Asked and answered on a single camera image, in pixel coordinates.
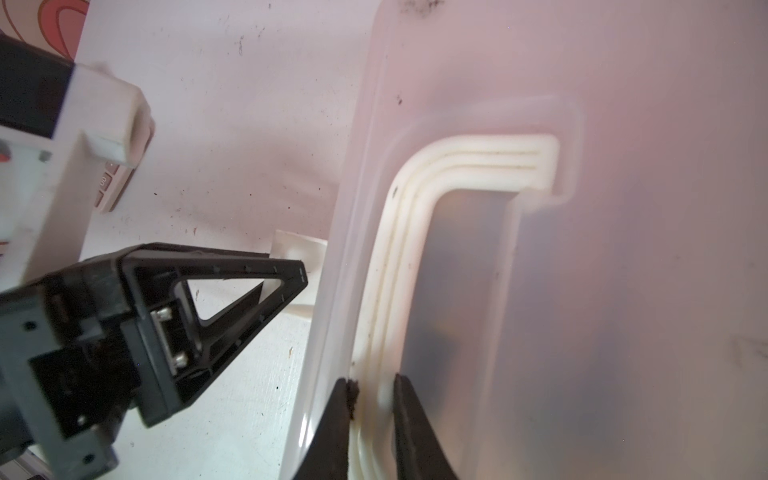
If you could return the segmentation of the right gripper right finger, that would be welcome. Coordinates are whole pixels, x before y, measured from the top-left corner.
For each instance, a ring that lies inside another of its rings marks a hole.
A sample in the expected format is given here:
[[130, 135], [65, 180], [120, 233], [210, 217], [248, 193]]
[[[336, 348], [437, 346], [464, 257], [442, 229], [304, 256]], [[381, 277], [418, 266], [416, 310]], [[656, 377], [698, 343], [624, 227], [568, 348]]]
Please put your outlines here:
[[398, 479], [458, 479], [412, 382], [401, 374], [394, 379], [393, 419]]

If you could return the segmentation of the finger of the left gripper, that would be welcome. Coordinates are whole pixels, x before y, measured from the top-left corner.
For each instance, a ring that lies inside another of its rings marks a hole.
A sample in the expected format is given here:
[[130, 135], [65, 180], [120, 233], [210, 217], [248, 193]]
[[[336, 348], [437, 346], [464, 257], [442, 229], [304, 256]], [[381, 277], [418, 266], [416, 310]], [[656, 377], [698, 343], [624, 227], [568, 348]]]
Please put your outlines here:
[[[136, 316], [121, 327], [140, 385], [134, 404], [148, 427], [191, 406], [308, 285], [300, 260], [266, 253], [154, 243], [119, 262]], [[208, 319], [192, 281], [254, 287]]]

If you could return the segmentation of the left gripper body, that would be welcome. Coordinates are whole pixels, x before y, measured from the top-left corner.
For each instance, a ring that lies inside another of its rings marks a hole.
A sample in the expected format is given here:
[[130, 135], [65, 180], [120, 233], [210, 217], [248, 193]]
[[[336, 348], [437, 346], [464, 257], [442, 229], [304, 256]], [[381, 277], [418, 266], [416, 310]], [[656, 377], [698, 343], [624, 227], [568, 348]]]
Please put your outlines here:
[[95, 479], [131, 408], [148, 424], [180, 407], [160, 327], [173, 313], [176, 254], [130, 248], [1, 297], [1, 458], [39, 447], [59, 479]]

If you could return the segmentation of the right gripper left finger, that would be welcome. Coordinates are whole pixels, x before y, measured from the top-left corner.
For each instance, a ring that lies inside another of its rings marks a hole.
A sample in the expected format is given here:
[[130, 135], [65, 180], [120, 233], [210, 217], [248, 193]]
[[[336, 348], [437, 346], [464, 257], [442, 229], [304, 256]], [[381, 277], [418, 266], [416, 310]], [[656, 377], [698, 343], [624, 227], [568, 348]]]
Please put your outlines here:
[[295, 480], [348, 479], [349, 433], [358, 396], [357, 381], [339, 378], [335, 382]]

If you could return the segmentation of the pink plastic tool box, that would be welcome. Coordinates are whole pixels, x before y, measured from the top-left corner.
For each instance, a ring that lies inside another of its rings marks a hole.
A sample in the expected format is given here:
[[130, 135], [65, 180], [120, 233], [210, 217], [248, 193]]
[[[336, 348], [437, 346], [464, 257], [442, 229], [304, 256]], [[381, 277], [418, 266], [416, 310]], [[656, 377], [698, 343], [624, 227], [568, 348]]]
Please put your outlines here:
[[767, 475], [767, 5], [385, 1], [280, 475], [414, 385], [462, 479]]

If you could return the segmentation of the pink calculator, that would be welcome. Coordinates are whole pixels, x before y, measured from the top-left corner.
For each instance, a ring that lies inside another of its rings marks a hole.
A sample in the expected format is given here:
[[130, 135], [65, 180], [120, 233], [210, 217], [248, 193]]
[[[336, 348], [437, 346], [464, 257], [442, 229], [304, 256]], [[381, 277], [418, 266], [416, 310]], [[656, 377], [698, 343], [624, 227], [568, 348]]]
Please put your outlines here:
[[149, 116], [148, 120], [141, 123], [139, 119], [132, 126], [129, 147], [130, 151], [138, 155], [133, 167], [107, 162], [100, 178], [99, 189], [94, 204], [94, 211], [98, 213], [111, 212], [120, 200], [124, 190], [129, 184], [134, 171], [144, 158], [155, 130], [155, 121]]

